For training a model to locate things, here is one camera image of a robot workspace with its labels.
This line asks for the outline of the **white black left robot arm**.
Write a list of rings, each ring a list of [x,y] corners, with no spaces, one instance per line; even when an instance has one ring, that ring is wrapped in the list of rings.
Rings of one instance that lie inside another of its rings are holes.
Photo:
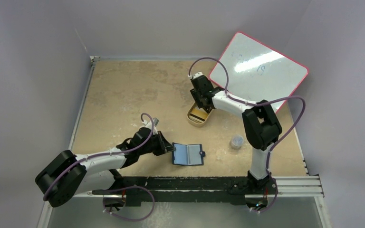
[[[174,150],[160,131],[142,127],[133,137],[108,151],[92,154],[62,151],[37,175],[35,183],[44,194],[43,200],[52,207],[59,207],[74,195],[87,191],[107,190],[118,194],[123,187],[119,169],[136,163],[142,155],[160,156]]]

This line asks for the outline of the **navy blue leather card holder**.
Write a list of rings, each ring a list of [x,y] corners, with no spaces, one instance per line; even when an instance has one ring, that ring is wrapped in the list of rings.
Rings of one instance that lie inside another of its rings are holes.
[[[172,164],[179,166],[202,166],[204,165],[205,151],[202,144],[172,143]]]

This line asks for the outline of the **beige oval plastic tray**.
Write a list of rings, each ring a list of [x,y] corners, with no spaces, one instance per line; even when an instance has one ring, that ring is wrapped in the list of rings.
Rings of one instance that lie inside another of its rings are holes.
[[[187,121],[195,127],[202,127],[207,123],[212,112],[212,108],[206,111],[204,108],[199,108],[197,104],[194,103],[187,112]]]

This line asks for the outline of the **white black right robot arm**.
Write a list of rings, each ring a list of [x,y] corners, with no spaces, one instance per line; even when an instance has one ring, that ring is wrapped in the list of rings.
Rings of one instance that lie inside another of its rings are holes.
[[[191,95],[199,108],[205,111],[224,110],[243,120],[247,141],[253,148],[248,188],[253,193],[260,193],[269,181],[269,150],[282,133],[281,124],[270,102],[243,100],[224,88],[214,87],[201,72],[188,77],[193,85]]]

